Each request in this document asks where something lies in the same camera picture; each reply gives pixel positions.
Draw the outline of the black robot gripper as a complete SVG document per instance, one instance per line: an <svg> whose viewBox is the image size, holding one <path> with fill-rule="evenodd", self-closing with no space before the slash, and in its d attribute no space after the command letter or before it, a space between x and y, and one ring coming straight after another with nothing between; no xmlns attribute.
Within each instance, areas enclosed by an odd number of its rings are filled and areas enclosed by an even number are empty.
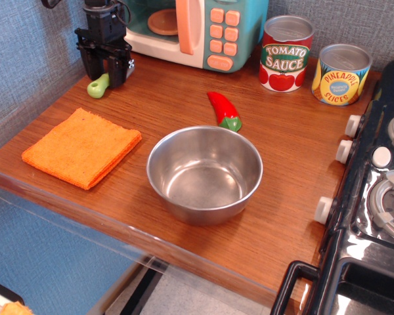
<svg viewBox="0 0 394 315"><path fill-rule="evenodd" d="M107 60L110 88L125 83L127 63L131 59L131 45L124 40L131 11L126 4L84 4L87 29L78 28L77 49L85 71L91 80L104 73Z"/></svg>

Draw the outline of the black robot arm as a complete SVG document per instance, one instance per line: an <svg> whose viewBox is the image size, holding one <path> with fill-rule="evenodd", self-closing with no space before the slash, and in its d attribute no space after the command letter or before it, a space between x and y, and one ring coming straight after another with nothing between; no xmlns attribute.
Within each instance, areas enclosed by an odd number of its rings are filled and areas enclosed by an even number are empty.
<svg viewBox="0 0 394 315"><path fill-rule="evenodd" d="M134 70L132 46L124 39L129 7L123 1L85 1L83 10L87 28L78 28L75 34L85 71L93 81L107 73L109 87L117 88Z"/></svg>

